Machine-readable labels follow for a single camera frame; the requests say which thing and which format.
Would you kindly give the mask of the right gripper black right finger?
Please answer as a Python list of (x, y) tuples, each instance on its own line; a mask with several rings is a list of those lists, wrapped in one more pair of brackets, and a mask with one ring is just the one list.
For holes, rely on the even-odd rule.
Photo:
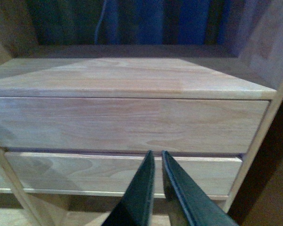
[(163, 186), (172, 226), (236, 226), (167, 152), (162, 152)]

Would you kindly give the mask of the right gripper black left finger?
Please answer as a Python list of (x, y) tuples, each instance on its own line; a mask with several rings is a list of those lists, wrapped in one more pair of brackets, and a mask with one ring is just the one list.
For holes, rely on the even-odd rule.
[(148, 226), (154, 205), (155, 160), (148, 151), (125, 194), (103, 226)]

